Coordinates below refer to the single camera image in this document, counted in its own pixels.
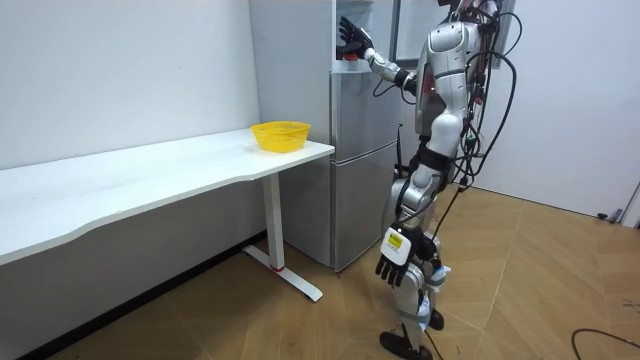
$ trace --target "wooden floor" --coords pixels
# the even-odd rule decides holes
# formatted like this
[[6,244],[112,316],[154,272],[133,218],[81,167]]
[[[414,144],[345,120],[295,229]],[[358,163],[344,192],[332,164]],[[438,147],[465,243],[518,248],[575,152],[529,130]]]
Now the wooden floor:
[[[579,327],[640,342],[640,231],[471,189],[439,237],[453,269],[437,300],[446,328],[433,333],[445,359],[574,359]],[[324,292],[318,303],[240,254],[54,359],[395,359],[378,344],[398,321],[374,274],[377,248],[340,276],[285,253]],[[581,334],[578,347],[585,360],[640,360],[598,335]]]

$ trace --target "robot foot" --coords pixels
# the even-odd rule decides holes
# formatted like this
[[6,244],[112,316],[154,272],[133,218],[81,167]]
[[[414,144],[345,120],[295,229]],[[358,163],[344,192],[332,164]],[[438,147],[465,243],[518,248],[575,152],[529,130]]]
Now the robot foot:
[[429,327],[436,331],[442,331],[444,329],[444,316],[433,309],[431,312],[431,319],[429,320]]
[[390,353],[407,360],[433,360],[429,350],[420,346],[420,352],[411,348],[409,340],[403,336],[385,331],[380,334],[380,344]]

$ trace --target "desk leg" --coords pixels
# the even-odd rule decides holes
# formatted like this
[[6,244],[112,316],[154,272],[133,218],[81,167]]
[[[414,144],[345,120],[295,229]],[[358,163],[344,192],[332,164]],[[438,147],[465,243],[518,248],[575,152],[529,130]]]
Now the desk leg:
[[278,174],[265,176],[264,207],[267,214],[267,236],[269,241],[269,255],[258,250],[255,246],[247,246],[244,251],[256,260],[270,267],[276,274],[302,291],[313,301],[322,297],[322,292],[284,266],[284,243],[282,240],[282,214],[280,213],[280,184]]

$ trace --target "white desk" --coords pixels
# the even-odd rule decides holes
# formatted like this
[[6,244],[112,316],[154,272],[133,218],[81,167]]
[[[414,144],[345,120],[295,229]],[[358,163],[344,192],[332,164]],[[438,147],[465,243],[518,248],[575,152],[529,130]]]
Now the white desk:
[[264,178],[269,255],[244,250],[317,301],[322,292],[284,267],[278,172],[333,153],[261,150],[249,129],[0,171],[0,265],[99,226],[234,182]]

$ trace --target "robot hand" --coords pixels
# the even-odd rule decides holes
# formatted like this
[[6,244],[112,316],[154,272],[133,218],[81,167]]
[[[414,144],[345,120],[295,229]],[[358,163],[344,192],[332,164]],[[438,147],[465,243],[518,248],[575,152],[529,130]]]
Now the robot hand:
[[389,285],[400,286],[422,238],[419,227],[406,228],[401,223],[394,222],[383,238],[376,275],[380,275]]
[[340,18],[340,39],[345,45],[337,46],[336,53],[339,55],[355,54],[360,59],[364,59],[364,53],[369,48],[373,48],[373,41],[366,31],[357,27],[346,17]]

